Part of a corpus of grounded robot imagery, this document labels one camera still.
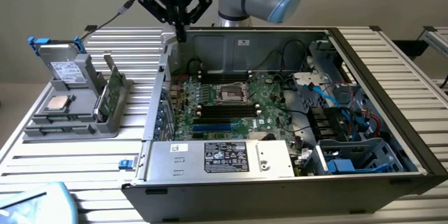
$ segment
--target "blue tab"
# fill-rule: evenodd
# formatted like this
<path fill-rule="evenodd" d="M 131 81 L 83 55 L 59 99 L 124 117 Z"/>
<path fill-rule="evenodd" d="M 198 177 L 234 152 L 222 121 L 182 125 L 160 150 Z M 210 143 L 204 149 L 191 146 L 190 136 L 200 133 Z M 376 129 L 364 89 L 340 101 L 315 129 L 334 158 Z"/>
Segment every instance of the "blue tab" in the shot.
<path fill-rule="evenodd" d="M 386 173 L 390 167 L 388 164 L 379 165 L 376 168 L 355 169 L 352 160 L 334 159 L 327 162 L 328 171 L 331 174 L 366 174 L 366 173 Z"/>
<path fill-rule="evenodd" d="M 83 40 L 82 40 L 78 36 L 75 37 L 75 44 L 78 45 L 79 52 L 80 52 L 82 54 L 87 54 Z"/>
<path fill-rule="evenodd" d="M 132 167 L 132 160 L 128 160 L 128 159 L 124 159 L 120 161 L 119 163 L 119 170 L 132 170 L 134 167 Z"/>
<path fill-rule="evenodd" d="M 51 42 L 50 38 L 40 38 L 40 39 L 36 39 L 35 41 L 36 44 L 48 44 L 50 42 Z"/>
<path fill-rule="evenodd" d="M 40 56 L 39 51 L 38 51 L 38 49 L 36 49 L 35 37 L 30 37 L 30 38 L 28 38 L 28 45 L 30 45 L 31 48 L 34 49 L 35 54 L 36 54 L 38 56 Z"/>

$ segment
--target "black cable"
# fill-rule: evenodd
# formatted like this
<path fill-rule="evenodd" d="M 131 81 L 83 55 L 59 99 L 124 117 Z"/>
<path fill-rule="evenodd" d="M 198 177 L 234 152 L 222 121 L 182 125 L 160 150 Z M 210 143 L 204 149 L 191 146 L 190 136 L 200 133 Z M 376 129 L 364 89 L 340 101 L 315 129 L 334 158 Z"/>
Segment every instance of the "black cable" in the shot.
<path fill-rule="evenodd" d="M 127 10 L 132 7 L 136 0 L 128 0 L 126 4 L 119 9 L 119 12 L 114 16 L 112 19 L 110 19 L 103 25 L 98 26 L 98 28 L 92 31 L 90 31 L 87 34 L 83 35 L 82 40 L 84 40 L 92 33 L 95 33 L 98 30 L 100 30 L 104 26 L 107 26 L 120 15 L 123 15 Z"/>
<path fill-rule="evenodd" d="M 187 62 L 187 69 L 186 69 L 186 74 L 190 74 L 190 65 L 192 64 L 194 61 L 198 61 L 200 64 L 203 64 L 203 61 L 200 58 L 192 58 Z"/>
<path fill-rule="evenodd" d="M 254 91 L 254 93 L 247 97 L 247 99 L 250 99 L 259 92 L 260 89 L 262 89 L 262 87 L 259 87 L 258 90 Z"/>
<path fill-rule="evenodd" d="M 82 40 L 84 40 L 92 33 L 95 33 L 98 30 L 100 30 L 104 26 L 107 26 L 122 14 L 118 13 L 112 19 L 108 20 L 103 25 L 100 25 L 95 30 L 90 31 L 84 36 L 82 37 Z"/>
<path fill-rule="evenodd" d="M 287 46 L 290 45 L 291 42 L 299 42 L 302 47 L 303 47 L 303 61 L 302 61 L 302 65 L 304 64 L 304 61 L 307 60 L 307 46 L 306 43 L 299 40 L 299 39 L 292 39 L 290 41 L 287 41 L 286 45 L 283 46 L 283 50 L 282 50 L 282 60 L 280 60 L 280 72 L 284 70 L 286 66 L 286 50 L 287 50 Z"/>
<path fill-rule="evenodd" d="M 288 78 L 288 79 L 283 80 L 282 83 L 286 83 L 288 80 L 292 80 L 292 79 L 294 79 L 294 78 Z M 274 94 L 274 90 L 275 90 L 275 88 L 278 87 L 278 85 L 279 85 L 279 83 L 274 86 L 274 88 L 272 88 L 272 90 L 271 90 L 271 94 L 270 94 L 270 96 Z M 272 103 L 274 103 L 274 106 L 275 106 L 279 110 L 282 110 L 282 111 L 284 111 L 284 112 L 298 112 L 298 113 L 300 113 L 300 114 L 303 114 L 303 115 L 307 115 L 307 113 L 303 112 L 303 111 L 299 111 L 299 110 L 290 110 L 290 109 L 284 109 L 284 108 L 282 108 L 278 104 L 275 104 L 275 101 L 274 101 Z"/>
<path fill-rule="evenodd" d="M 263 64 L 267 62 L 268 58 L 271 57 L 272 53 L 275 53 L 275 52 L 276 52 L 279 55 L 282 55 L 280 50 L 274 49 L 274 50 L 270 52 L 270 54 L 268 54 L 268 56 L 266 57 L 266 59 L 263 60 L 263 62 L 262 62 L 255 68 L 252 68 L 252 70 L 256 70 L 259 67 L 263 66 Z"/>
<path fill-rule="evenodd" d="M 444 80 L 443 84 L 440 85 L 440 88 L 442 88 L 442 89 L 446 87 L 446 85 L 447 85 L 447 82 L 448 82 L 448 75 L 447 75 L 447 78 L 446 78 L 446 80 Z"/>
<path fill-rule="evenodd" d="M 308 128 L 311 128 L 311 126 L 307 126 L 307 127 L 302 128 L 302 129 L 298 129 L 296 131 L 290 131 L 290 130 L 287 130 L 284 127 L 282 127 L 282 129 L 283 129 L 286 132 L 290 132 L 290 133 L 295 133 L 295 132 L 298 132 L 298 131 L 303 131 L 303 130 L 306 130 L 306 129 L 308 129 Z"/>

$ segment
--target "hard disk label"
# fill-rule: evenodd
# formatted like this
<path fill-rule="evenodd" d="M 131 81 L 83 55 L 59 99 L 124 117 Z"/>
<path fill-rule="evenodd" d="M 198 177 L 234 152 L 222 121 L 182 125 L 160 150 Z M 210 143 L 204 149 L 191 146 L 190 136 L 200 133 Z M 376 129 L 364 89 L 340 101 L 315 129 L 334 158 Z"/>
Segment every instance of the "hard disk label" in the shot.
<path fill-rule="evenodd" d="M 207 173 L 250 171 L 246 142 L 204 143 L 204 170 Z"/>
<path fill-rule="evenodd" d="M 86 83 L 86 78 L 83 76 L 82 70 L 72 61 L 52 62 L 51 63 L 59 77 L 67 84 L 72 83 Z"/>

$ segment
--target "metal panel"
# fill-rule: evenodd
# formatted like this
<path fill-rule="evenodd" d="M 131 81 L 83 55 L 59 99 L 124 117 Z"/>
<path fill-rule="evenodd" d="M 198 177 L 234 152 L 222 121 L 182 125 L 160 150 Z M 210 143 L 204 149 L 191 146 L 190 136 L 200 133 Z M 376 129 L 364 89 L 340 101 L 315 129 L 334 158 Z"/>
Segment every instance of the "metal panel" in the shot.
<path fill-rule="evenodd" d="M 448 27 L 424 30 L 419 39 L 424 40 L 448 58 Z"/>
<path fill-rule="evenodd" d="M 359 33 L 354 29 L 348 33 L 346 29 L 340 29 L 340 31 L 350 42 L 356 40 L 356 34 L 366 36 L 364 29 L 359 29 Z M 448 139 L 443 140 L 444 134 L 448 133 L 446 100 L 439 100 L 440 92 L 434 84 L 427 81 L 428 78 L 424 73 L 416 70 L 416 67 L 412 65 L 414 63 L 408 62 L 408 59 L 403 56 L 395 45 L 391 45 L 386 35 L 379 32 L 374 33 L 376 34 L 376 39 L 370 34 L 370 40 L 375 41 L 376 47 L 368 45 L 360 46 L 356 43 L 354 49 L 359 53 L 364 64 L 378 78 L 406 118 L 411 121 L 418 132 L 422 133 L 426 143 L 431 146 L 448 146 Z M 378 69 L 378 67 L 394 69 L 398 66 L 400 67 L 400 71 L 398 72 L 379 72 Z"/>
<path fill-rule="evenodd" d="M 391 48 L 386 49 L 379 44 L 378 32 L 374 32 L 368 27 L 351 27 L 342 29 L 342 32 L 350 40 L 375 40 L 378 46 L 359 47 L 362 52 L 359 55 L 362 59 L 387 59 L 388 61 L 367 61 L 368 67 L 372 68 L 374 73 L 394 72 L 411 73 L 406 71 L 406 65 L 400 63 L 398 54 Z M 135 41 L 160 41 L 160 29 L 152 28 L 107 28 L 102 29 L 92 35 L 92 41 L 114 41 L 114 40 L 135 40 Z M 158 43 L 140 43 L 142 45 L 158 45 Z M 142 102 L 151 97 L 154 74 L 148 73 L 151 70 L 152 61 L 158 59 L 160 53 L 154 47 L 151 49 L 131 49 L 130 44 L 127 50 L 120 49 L 119 52 L 114 52 L 112 57 L 119 62 L 119 69 L 135 70 L 128 72 L 128 76 L 139 82 L 132 88 L 132 101 L 128 101 L 126 113 L 128 115 L 136 115 L 136 117 L 128 117 L 124 127 L 120 130 L 120 136 L 114 140 L 104 140 L 100 142 L 91 142 L 80 140 L 80 142 L 62 142 L 62 143 L 36 143 L 22 144 L 20 131 L 27 123 L 27 120 L 19 125 L 16 130 L 16 137 L 8 141 L 6 148 L 0 152 L 0 158 L 7 153 L 7 159 L 3 165 L 7 165 L 4 170 L 0 167 L 0 198 L 7 197 L 11 194 L 24 190 L 30 190 L 42 186 L 46 182 L 54 180 L 62 180 L 76 199 L 79 211 L 80 211 L 80 223 L 108 223 L 108 224 L 144 224 L 142 217 L 132 205 L 126 200 L 122 192 L 118 190 L 122 184 L 118 179 L 131 179 L 132 172 L 120 172 L 118 167 L 112 167 L 116 164 L 116 160 L 130 158 L 140 152 L 142 142 L 139 137 L 143 136 L 142 116 L 147 114 L 148 103 Z M 99 69 L 103 66 L 103 51 L 99 49 L 98 44 L 88 44 L 92 53 L 94 63 Z M 432 129 L 440 130 L 442 124 L 432 125 L 432 122 L 446 122 L 447 108 L 438 100 L 434 103 L 406 103 L 407 97 L 403 95 L 412 95 L 411 100 L 427 101 L 428 96 L 434 94 L 431 87 L 418 80 L 384 80 L 380 81 L 388 94 L 400 98 L 398 100 L 399 108 L 403 110 L 404 116 L 416 123 L 422 130 Z M 448 162 L 448 132 L 440 133 L 439 131 L 424 132 L 420 134 L 426 143 L 431 146 L 432 152 L 443 162 Z M 71 170 L 74 164 L 82 165 L 87 168 L 86 172 Z M 44 173 L 35 174 L 36 171 L 28 173 L 32 167 Z M 20 167 L 24 174 L 18 173 L 14 167 Z M 392 202 L 375 214 L 366 215 L 347 215 L 347 216 L 322 216 L 322 217 L 304 217 L 304 218 L 283 218 L 283 219 L 267 219 L 255 221 L 224 221 L 222 223 L 328 223 L 328 224 L 368 224 L 368 223 L 415 223 L 419 224 L 440 224 L 448 222 L 448 182 L 443 183 L 439 187 L 428 191 L 420 196 L 406 196 L 400 200 Z"/>

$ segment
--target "blue plastic object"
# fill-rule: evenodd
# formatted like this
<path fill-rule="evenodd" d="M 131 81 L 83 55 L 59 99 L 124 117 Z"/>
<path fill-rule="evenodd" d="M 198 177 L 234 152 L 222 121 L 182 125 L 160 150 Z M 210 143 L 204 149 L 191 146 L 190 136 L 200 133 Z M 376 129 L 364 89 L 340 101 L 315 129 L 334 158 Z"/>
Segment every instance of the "blue plastic object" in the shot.
<path fill-rule="evenodd" d="M 134 161 L 124 159 L 119 163 L 119 170 L 132 170 L 134 169 Z"/>
<path fill-rule="evenodd" d="M 74 41 L 75 41 L 75 44 L 78 45 L 79 52 L 80 52 L 82 54 L 87 54 L 83 40 L 76 36 Z"/>
<path fill-rule="evenodd" d="M 219 125 L 195 125 L 194 131 L 231 131 L 231 124 L 219 124 Z"/>
<path fill-rule="evenodd" d="M 302 0 L 282 0 L 270 14 L 268 22 L 282 23 L 288 19 L 296 11 L 300 1 Z"/>
<path fill-rule="evenodd" d="M 372 169 L 355 169 L 352 160 L 350 159 L 334 159 L 327 162 L 327 166 L 331 174 L 384 173 L 390 167 L 388 164 L 383 164 Z"/>
<path fill-rule="evenodd" d="M 50 38 L 40 38 L 40 39 L 36 39 L 35 43 L 36 44 L 48 44 L 51 42 L 51 39 Z"/>
<path fill-rule="evenodd" d="M 0 223 L 78 223 L 76 205 L 63 182 L 2 200 L 0 210 Z"/>
<path fill-rule="evenodd" d="M 36 49 L 35 37 L 28 38 L 28 45 L 31 46 L 31 49 L 35 51 L 35 54 L 40 56 L 39 51 Z"/>

